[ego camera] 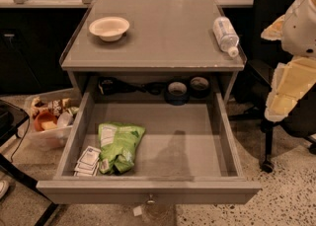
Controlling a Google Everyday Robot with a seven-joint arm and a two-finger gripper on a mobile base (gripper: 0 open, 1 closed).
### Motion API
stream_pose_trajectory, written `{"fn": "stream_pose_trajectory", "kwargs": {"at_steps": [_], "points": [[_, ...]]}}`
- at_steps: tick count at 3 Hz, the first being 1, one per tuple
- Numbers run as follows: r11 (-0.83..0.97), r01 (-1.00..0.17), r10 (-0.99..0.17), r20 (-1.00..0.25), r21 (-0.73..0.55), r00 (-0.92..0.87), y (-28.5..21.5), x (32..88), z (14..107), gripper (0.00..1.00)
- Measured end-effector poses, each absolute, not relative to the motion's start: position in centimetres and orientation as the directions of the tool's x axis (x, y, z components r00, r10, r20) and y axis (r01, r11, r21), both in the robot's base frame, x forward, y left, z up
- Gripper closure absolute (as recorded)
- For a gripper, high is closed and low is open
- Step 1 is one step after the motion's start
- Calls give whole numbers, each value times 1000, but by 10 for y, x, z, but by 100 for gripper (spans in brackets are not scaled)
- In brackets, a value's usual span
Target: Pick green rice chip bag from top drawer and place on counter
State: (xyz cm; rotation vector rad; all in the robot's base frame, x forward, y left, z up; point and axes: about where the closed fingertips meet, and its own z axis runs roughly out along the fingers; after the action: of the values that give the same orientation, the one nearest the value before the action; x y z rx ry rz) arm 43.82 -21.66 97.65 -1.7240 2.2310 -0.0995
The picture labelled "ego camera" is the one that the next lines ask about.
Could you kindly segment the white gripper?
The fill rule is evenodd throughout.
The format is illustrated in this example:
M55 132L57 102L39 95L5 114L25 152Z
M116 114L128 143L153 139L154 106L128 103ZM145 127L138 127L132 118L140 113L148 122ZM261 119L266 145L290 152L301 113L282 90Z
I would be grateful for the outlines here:
M265 118L279 122L316 83L316 0L294 0L261 38L281 40L283 50L297 55L277 65L266 101Z

